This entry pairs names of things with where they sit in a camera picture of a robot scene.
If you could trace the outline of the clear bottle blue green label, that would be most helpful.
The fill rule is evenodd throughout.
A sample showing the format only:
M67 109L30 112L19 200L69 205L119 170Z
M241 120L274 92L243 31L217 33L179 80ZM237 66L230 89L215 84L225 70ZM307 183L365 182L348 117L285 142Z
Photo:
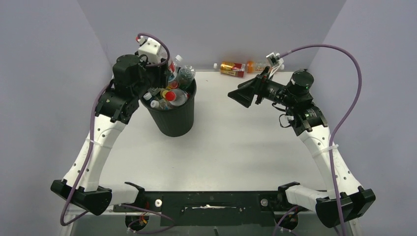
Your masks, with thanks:
M181 68L183 58L180 55L176 55L174 58L170 59L169 62L169 70L170 70L170 76L168 78L168 82L173 81L178 74L179 69Z

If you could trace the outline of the yellow juice bottle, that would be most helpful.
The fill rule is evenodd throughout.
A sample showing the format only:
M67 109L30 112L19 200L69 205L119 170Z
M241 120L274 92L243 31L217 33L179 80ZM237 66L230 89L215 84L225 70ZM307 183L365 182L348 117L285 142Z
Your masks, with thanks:
M166 99L166 94L167 94L169 91L170 91L170 89L162 89L162 90L160 91L160 96L161 96L161 98Z

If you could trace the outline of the clear blue water bottle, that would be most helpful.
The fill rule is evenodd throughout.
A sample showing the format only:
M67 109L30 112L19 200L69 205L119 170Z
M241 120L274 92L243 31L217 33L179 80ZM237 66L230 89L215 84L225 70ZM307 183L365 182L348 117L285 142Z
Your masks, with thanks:
M144 94L143 99L145 101L151 102L153 99L155 99L155 97L150 92L147 92Z

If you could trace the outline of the red gold label bottle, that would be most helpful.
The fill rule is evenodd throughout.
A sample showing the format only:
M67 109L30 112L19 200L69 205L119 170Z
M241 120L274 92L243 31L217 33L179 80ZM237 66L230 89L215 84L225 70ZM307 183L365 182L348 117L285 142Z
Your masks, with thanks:
M219 72L223 75L229 75L238 78L243 78L246 71L245 64L226 61L221 63L214 63L213 68L218 69Z

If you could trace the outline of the green tea bottle white cap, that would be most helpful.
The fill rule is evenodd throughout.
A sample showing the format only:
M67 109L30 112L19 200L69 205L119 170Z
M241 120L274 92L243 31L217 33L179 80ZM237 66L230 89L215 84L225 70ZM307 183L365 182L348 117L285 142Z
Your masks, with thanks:
M153 109L164 110L163 106L160 105L160 102L157 100L153 100L150 102L150 107Z

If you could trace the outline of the orange drink bottle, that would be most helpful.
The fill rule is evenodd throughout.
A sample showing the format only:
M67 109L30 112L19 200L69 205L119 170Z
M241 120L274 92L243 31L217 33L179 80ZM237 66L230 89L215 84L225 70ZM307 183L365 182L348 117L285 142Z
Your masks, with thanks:
M246 63L246 73L248 74L259 74L264 71L265 67L269 67L269 72L273 70L273 67L268 61L248 61Z

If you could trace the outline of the clear bottle dark green label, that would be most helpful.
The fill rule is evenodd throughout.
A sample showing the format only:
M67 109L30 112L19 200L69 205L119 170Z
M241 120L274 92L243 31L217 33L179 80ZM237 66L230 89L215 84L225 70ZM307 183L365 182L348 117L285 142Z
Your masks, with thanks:
M182 90L186 90L187 88L189 88L189 86L195 79L195 74L196 72L193 66L185 65L181 67L178 71L177 76L179 88Z

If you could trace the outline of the black ribbed plastic bin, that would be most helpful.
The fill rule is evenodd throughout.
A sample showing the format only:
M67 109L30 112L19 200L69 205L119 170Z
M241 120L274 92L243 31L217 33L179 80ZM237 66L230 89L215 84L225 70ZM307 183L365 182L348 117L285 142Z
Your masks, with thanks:
M140 102L148 110L159 130L166 136L179 137L191 130L194 124L194 100L197 92L196 80L187 89L188 100L179 107L169 110L152 108L144 98Z

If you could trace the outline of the clear bottle red blue label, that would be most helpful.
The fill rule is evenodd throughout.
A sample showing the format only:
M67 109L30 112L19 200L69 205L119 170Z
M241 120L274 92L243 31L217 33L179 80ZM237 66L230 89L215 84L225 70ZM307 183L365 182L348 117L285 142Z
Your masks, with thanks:
M176 81L177 75L178 75L178 67L177 64L175 62L170 62L169 64L169 72L170 75L168 77L168 86L170 87L172 85L172 83L174 83Z

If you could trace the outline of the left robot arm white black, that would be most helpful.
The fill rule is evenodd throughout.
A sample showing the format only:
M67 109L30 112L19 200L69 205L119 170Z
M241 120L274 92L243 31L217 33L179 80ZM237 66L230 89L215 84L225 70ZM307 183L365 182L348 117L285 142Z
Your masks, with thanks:
M148 89L167 85L168 60L153 63L149 59L144 54L123 55L113 65L111 80L93 103L89 132L75 162L62 179L51 184L51 191L65 200L62 215L70 204L101 215L110 206L134 203L142 191L130 182L106 187L99 181L113 145L139 108L140 99Z

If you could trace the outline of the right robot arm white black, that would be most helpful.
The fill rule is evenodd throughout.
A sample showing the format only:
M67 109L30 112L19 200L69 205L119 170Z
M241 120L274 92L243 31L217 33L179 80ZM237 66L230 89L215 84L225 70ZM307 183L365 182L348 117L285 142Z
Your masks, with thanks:
M317 214L321 223L333 228L364 215L376 200L372 189L363 188L331 141L327 120L310 94L314 77L305 70L294 72L287 84L269 78L267 71L238 85L228 97L248 108L263 99L282 105L289 126L307 147L326 186L324 192L298 182L278 187L277 205L284 210L298 205Z

